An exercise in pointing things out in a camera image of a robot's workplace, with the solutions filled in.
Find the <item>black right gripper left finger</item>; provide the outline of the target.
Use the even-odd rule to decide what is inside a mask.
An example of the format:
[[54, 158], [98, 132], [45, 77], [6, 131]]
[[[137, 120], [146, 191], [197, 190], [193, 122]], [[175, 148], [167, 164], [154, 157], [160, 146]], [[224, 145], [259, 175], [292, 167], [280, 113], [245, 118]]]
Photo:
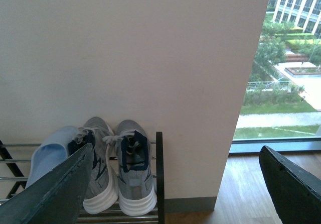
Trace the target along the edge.
[[75, 223], [87, 191], [93, 146], [86, 144], [1, 205], [1, 223]]

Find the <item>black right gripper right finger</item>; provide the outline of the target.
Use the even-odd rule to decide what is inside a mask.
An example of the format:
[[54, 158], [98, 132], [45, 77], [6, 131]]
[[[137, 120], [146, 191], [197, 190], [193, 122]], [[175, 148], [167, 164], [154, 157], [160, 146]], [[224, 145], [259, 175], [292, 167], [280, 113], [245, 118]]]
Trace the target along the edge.
[[282, 223], [320, 223], [320, 179], [268, 146], [259, 164]]

